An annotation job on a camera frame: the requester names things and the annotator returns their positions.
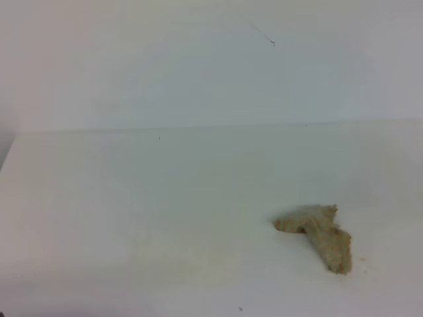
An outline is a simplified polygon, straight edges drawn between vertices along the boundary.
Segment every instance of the white surface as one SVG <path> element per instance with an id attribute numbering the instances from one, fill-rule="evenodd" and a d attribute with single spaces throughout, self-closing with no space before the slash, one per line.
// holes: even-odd
<path id="1" fill-rule="evenodd" d="M 2 0 L 0 117 L 17 131 L 423 118 L 422 29 L 415 0 Z"/>
<path id="2" fill-rule="evenodd" d="M 0 307 L 418 316 L 422 138 L 419 122 L 20 135 L 0 175 Z M 310 203 L 339 205 L 350 275 L 270 224 Z"/>

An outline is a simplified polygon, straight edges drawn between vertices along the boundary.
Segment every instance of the white backdrop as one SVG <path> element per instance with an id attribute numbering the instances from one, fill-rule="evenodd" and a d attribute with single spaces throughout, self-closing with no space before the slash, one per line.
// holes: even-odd
<path id="1" fill-rule="evenodd" d="M 413 0 L 2 0 L 0 116 L 19 131 L 423 118 L 422 21 Z"/>

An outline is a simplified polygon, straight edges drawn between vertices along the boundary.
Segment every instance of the white table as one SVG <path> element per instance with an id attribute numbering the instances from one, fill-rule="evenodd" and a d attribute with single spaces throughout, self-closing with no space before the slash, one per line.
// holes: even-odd
<path id="1" fill-rule="evenodd" d="M 19 135 L 0 173 L 10 316 L 417 316 L 423 123 Z M 272 217 L 337 203 L 353 271 Z"/>

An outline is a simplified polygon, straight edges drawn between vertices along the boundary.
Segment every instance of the white wall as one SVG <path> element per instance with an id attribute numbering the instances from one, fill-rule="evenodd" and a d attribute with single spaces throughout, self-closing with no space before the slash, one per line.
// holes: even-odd
<path id="1" fill-rule="evenodd" d="M 2 0 L 0 110 L 20 131 L 423 118 L 422 21 L 413 0 Z"/>

